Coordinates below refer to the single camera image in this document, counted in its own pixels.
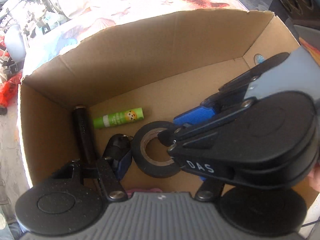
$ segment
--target green lip balm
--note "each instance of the green lip balm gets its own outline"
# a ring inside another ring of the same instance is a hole
[[[135,122],[138,120],[143,120],[142,108],[134,108],[128,111],[123,111],[114,114],[106,114],[102,117],[93,119],[93,126],[95,129],[100,129],[104,127],[121,125],[124,123]]]

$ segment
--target cartoon face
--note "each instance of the cartoon face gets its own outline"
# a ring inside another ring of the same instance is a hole
[[[138,119],[136,112],[132,110],[125,112],[124,116],[125,116],[125,119],[129,122],[133,122]]]

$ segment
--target pink object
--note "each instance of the pink object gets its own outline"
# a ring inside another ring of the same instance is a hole
[[[152,188],[152,189],[133,188],[133,189],[126,190],[126,193],[128,194],[128,198],[131,198],[134,192],[162,193],[162,190],[159,188]]]

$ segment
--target blue grip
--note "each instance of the blue grip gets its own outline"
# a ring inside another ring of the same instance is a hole
[[[183,125],[185,123],[196,124],[210,119],[216,112],[210,107],[198,106],[173,119],[175,125]]]

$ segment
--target cardboard box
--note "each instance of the cardboard box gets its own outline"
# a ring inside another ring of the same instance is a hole
[[[180,11],[113,26],[85,39],[23,79],[20,141],[29,181],[37,184],[78,158],[72,109],[86,105],[92,118],[142,107],[145,119],[95,130],[100,154],[116,133],[134,135],[146,123],[187,111],[218,88],[269,58],[299,44],[271,12],[231,9]],[[158,187],[196,192],[198,176],[180,172],[156,179],[133,162],[125,189]],[[317,196],[307,181],[295,189],[307,205]]]

